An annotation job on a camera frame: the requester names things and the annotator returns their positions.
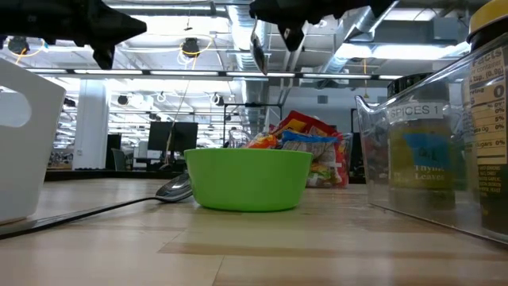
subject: wooden table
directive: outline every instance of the wooden table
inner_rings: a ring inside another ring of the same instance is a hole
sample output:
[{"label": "wooden table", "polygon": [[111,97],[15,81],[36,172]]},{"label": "wooden table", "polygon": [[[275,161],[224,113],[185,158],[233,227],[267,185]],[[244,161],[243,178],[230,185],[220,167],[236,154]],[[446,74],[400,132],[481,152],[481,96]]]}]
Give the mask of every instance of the wooden table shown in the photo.
[{"label": "wooden table", "polygon": [[[164,183],[46,183],[34,217]],[[279,213],[141,203],[0,242],[1,286],[508,285],[507,270],[506,252],[487,242],[369,207],[364,186],[310,189]]]}]

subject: metal spoon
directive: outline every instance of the metal spoon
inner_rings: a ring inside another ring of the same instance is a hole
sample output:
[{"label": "metal spoon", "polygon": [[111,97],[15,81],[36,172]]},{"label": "metal spoon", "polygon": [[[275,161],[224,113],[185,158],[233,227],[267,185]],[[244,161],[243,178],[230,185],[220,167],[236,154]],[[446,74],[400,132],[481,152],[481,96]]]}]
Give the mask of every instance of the metal spoon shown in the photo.
[{"label": "metal spoon", "polygon": [[87,218],[92,215],[126,207],[134,203],[140,203],[148,200],[158,200],[161,203],[177,203],[183,199],[192,196],[190,177],[188,174],[182,174],[175,177],[171,182],[162,186],[153,197],[134,199],[123,203],[115,203],[107,206],[96,207],[85,211],[76,211],[69,214],[57,215],[49,218],[41,218],[29,222],[15,223],[13,225],[0,226],[0,240],[14,238],[23,234],[32,234],[37,231],[46,230],[54,226],[60,226],[64,223],[74,222],[81,218]]}]

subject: nutrition facts label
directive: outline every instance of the nutrition facts label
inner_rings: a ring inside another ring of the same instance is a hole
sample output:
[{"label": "nutrition facts label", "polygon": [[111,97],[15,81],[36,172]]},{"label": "nutrition facts label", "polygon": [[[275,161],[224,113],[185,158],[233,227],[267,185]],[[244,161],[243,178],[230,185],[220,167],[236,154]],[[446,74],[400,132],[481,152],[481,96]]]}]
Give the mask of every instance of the nutrition facts label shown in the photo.
[{"label": "nutrition facts label", "polygon": [[506,79],[501,48],[471,64],[469,78],[470,131],[478,165],[506,164]]}]

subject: computer monitor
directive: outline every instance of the computer monitor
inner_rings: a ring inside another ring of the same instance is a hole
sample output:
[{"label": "computer monitor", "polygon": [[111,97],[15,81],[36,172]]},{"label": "computer monitor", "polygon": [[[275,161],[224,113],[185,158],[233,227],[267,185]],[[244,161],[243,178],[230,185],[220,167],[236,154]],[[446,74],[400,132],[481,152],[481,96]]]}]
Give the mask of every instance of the computer monitor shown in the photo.
[{"label": "computer monitor", "polygon": [[198,123],[194,122],[151,122],[150,134],[148,136],[148,149],[166,151],[169,131],[171,133],[171,144],[168,151],[183,152],[188,149],[196,149],[198,141]]}]

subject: green bowl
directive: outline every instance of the green bowl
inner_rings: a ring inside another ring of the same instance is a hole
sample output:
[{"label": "green bowl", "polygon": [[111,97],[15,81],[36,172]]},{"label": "green bowl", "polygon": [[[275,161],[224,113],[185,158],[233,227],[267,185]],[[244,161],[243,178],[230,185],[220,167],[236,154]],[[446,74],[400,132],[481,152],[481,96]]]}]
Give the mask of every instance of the green bowl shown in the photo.
[{"label": "green bowl", "polygon": [[270,149],[192,149],[185,160],[196,201],[228,211],[296,207],[312,154]]}]

